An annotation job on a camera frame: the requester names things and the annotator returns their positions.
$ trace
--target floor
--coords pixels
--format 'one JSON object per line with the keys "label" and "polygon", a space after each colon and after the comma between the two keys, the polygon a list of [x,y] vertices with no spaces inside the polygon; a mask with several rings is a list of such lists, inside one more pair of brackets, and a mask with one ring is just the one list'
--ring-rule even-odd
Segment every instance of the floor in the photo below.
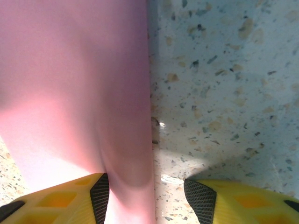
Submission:
{"label": "floor", "polygon": [[[147,2],[157,224],[197,223],[187,177],[299,198],[299,1]],[[3,144],[0,186],[27,193]]]}

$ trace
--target pink pants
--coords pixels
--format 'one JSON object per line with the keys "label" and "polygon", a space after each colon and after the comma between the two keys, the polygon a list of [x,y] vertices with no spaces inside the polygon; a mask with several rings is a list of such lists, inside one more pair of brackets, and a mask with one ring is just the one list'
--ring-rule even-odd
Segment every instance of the pink pants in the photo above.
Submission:
{"label": "pink pants", "polygon": [[106,223],[155,222],[145,0],[4,0],[0,135],[32,191],[107,171]]}

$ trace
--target terrazzo floor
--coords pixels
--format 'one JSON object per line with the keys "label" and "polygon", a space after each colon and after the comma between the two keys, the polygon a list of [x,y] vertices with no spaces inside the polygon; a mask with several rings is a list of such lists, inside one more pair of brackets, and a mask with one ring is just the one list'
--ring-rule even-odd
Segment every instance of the terrazzo floor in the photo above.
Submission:
{"label": "terrazzo floor", "polygon": [[[299,2],[147,2],[157,224],[198,223],[190,176],[299,198]],[[0,186],[28,191],[3,144]]]}

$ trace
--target tiled floor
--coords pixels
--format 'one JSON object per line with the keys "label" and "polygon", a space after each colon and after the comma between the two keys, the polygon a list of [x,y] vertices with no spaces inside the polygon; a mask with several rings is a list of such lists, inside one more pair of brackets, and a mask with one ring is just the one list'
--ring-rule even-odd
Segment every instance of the tiled floor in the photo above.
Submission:
{"label": "tiled floor", "polygon": [[[184,197],[189,176],[299,197],[299,2],[148,8],[157,223],[197,223]],[[4,147],[0,164],[3,204],[26,188]]]}

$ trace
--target pink trouser leg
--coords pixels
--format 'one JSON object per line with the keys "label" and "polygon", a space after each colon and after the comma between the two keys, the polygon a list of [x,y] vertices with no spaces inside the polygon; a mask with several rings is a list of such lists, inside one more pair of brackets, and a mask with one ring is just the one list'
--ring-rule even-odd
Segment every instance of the pink trouser leg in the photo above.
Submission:
{"label": "pink trouser leg", "polygon": [[153,224],[145,0],[7,0],[0,15],[0,135],[31,190],[107,171],[106,223]]}

